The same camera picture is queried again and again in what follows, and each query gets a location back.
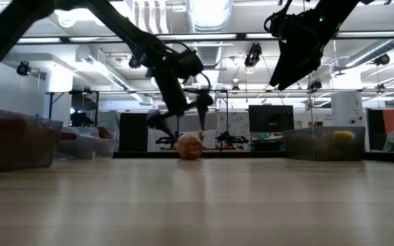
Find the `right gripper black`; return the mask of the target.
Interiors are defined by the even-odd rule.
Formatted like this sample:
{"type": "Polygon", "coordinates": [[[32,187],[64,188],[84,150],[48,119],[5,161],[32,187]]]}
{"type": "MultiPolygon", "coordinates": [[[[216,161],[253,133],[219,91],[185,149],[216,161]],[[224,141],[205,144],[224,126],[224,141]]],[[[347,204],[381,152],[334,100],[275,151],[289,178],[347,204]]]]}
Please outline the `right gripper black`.
{"type": "Polygon", "coordinates": [[[270,79],[270,85],[279,91],[287,89],[320,66],[321,53],[305,54],[290,46],[323,51],[321,34],[326,25],[325,10],[307,10],[299,14],[279,11],[264,21],[264,30],[278,39],[280,56],[270,79]]]}

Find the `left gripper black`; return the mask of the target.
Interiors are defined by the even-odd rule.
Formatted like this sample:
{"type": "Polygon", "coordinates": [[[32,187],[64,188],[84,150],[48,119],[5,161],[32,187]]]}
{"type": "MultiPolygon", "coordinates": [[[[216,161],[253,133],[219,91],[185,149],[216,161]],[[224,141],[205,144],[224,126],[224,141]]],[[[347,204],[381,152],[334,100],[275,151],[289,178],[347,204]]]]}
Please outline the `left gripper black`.
{"type": "MultiPolygon", "coordinates": [[[[152,75],[156,80],[168,111],[166,113],[161,113],[159,110],[149,111],[146,117],[147,125],[149,128],[163,131],[170,138],[176,140],[175,134],[171,131],[166,120],[173,115],[183,115],[185,113],[188,103],[184,91],[173,70],[169,68],[153,68],[152,75]]],[[[208,93],[197,95],[196,108],[202,130],[205,129],[206,114],[211,105],[213,105],[213,98],[208,93]]]]}

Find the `orange-red apple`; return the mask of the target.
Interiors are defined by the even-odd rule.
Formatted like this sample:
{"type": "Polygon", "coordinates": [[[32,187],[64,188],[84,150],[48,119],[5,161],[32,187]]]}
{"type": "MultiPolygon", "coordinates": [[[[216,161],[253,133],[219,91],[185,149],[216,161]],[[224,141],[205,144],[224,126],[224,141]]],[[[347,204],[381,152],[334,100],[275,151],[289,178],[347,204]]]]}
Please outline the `orange-red apple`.
{"type": "Polygon", "coordinates": [[[202,156],[203,145],[197,135],[181,135],[174,146],[184,160],[195,160],[202,156]]]}

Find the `yellow bell pepper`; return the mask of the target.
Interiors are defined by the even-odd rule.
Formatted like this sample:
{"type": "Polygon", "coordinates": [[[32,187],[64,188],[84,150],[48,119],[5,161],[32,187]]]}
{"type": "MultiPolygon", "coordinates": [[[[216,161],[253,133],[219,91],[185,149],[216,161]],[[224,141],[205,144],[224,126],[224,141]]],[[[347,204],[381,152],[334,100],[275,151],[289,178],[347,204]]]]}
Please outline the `yellow bell pepper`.
{"type": "Polygon", "coordinates": [[[351,131],[335,131],[332,136],[338,141],[352,141],[355,138],[355,134],[351,131]]]}

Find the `black tabletop clamp stand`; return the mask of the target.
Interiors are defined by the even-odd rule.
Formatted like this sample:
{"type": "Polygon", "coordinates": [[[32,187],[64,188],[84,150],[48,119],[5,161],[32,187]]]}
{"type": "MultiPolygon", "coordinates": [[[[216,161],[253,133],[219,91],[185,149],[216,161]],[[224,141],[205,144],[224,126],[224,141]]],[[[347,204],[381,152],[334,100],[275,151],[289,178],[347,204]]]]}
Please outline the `black tabletop clamp stand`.
{"type": "Polygon", "coordinates": [[[225,150],[243,150],[244,147],[242,145],[249,143],[244,136],[232,136],[228,131],[221,132],[215,139],[217,141],[215,147],[225,150]]]}
{"type": "Polygon", "coordinates": [[[160,150],[176,150],[176,137],[160,137],[155,141],[156,146],[160,146],[160,150]]]}

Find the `white partition panel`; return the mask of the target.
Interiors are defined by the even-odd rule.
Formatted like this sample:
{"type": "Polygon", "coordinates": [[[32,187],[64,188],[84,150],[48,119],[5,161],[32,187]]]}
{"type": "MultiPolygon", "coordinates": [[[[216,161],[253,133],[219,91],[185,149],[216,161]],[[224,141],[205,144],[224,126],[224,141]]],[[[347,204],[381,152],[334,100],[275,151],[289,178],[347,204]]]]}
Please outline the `white partition panel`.
{"type": "MultiPolygon", "coordinates": [[[[205,118],[205,131],[203,135],[203,146],[206,148],[215,148],[215,138],[218,135],[217,132],[218,115],[216,112],[209,112],[205,118]]],[[[172,116],[166,120],[166,124],[170,127],[173,134],[179,132],[179,135],[193,134],[197,135],[201,132],[200,122],[198,114],[196,112],[185,114],[184,116],[177,118],[172,116]]],[[[163,149],[170,147],[169,143],[155,143],[159,138],[167,137],[167,135],[159,130],[148,129],[147,137],[147,151],[148,152],[160,152],[163,149]]]]}

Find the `black partition panel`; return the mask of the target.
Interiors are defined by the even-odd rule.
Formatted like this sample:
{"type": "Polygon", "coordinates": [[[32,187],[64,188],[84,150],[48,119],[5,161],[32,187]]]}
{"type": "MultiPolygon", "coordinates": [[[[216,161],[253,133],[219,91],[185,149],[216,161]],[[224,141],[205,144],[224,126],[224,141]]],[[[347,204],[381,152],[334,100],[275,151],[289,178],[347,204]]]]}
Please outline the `black partition panel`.
{"type": "Polygon", "coordinates": [[[120,152],[146,152],[148,125],[146,113],[120,114],[120,152]]]}

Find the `black computer monitor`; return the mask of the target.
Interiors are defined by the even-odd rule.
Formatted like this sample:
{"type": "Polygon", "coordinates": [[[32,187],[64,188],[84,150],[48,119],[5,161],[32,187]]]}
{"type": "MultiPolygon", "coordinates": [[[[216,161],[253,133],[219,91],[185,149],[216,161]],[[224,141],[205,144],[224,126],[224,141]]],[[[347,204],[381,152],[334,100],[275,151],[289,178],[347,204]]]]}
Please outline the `black computer monitor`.
{"type": "Polygon", "coordinates": [[[289,105],[250,105],[250,131],[273,133],[293,130],[293,107],[289,105]]]}

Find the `white column device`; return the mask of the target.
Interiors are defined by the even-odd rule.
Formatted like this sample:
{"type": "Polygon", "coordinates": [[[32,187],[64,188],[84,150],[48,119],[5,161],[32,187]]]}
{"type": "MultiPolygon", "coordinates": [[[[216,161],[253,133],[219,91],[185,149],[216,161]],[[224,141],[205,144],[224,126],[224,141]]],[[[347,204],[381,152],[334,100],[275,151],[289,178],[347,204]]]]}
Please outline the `white column device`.
{"type": "Polygon", "coordinates": [[[331,97],[335,126],[364,126],[363,100],[360,92],[338,92],[331,97]]]}

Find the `grey plastic bin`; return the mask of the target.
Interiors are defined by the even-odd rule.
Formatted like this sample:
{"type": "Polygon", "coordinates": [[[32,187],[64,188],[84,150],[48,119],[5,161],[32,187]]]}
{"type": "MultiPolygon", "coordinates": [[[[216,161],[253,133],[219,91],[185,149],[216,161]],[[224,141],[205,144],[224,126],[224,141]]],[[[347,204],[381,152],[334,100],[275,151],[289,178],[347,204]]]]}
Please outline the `grey plastic bin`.
{"type": "Polygon", "coordinates": [[[360,161],[365,151],[364,126],[314,126],[283,133],[285,152],[291,159],[307,161],[360,161]],[[333,139],[335,131],[351,131],[352,141],[333,139]]]}
{"type": "Polygon", "coordinates": [[[52,165],[63,122],[0,109],[0,172],[52,165]]]}

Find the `clear plastic bin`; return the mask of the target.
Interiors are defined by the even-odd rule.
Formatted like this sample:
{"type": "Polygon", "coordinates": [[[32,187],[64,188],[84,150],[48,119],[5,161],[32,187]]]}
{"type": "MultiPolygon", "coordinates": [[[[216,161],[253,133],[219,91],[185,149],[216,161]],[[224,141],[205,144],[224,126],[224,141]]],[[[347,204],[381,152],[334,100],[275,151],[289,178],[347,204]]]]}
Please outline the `clear plastic bin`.
{"type": "Polygon", "coordinates": [[[62,133],[76,133],[77,139],[73,141],[60,140],[57,144],[57,153],[70,156],[74,159],[94,159],[96,157],[111,158],[116,143],[114,139],[101,139],[96,127],[64,127],[62,133]]]}

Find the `overhead frame bar with lights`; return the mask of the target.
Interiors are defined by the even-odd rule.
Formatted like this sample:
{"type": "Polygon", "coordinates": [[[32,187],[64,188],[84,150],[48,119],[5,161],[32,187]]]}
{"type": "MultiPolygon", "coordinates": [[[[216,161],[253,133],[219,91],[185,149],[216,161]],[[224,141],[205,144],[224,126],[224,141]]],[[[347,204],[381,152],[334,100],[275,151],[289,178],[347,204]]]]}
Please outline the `overhead frame bar with lights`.
{"type": "MultiPolygon", "coordinates": [[[[181,42],[236,42],[236,41],[275,41],[277,38],[270,33],[169,33],[156,34],[161,41],[181,42]]],[[[394,31],[341,31],[332,40],[375,40],[393,39],[394,31]]],[[[118,36],[30,36],[21,38],[18,45],[40,44],[93,44],[93,43],[120,43],[118,36]]]]}

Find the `black table edge rail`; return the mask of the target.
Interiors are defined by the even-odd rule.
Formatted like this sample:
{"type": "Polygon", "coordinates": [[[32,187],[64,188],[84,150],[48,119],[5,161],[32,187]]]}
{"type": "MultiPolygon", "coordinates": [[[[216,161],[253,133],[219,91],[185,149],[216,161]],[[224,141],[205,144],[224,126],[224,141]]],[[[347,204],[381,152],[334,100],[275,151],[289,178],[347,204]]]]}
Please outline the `black table edge rail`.
{"type": "MultiPolygon", "coordinates": [[[[180,155],[176,152],[115,152],[113,159],[178,159],[180,155]]],[[[259,159],[259,158],[287,158],[284,152],[240,152],[240,151],[215,151],[203,152],[204,159],[259,159]]],[[[363,160],[394,162],[394,152],[365,152],[363,160]]]]}

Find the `silver ceiling ventilation duct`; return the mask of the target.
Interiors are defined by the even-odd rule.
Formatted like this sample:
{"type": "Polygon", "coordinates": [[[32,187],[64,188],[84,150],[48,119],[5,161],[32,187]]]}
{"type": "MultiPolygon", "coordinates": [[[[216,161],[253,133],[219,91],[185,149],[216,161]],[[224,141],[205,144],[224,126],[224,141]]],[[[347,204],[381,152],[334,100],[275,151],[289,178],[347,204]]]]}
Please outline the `silver ceiling ventilation duct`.
{"type": "MultiPolygon", "coordinates": [[[[233,0],[185,0],[188,32],[227,32],[233,9],[233,0]]],[[[221,60],[222,47],[198,46],[197,54],[207,68],[216,68],[221,60]]]]}

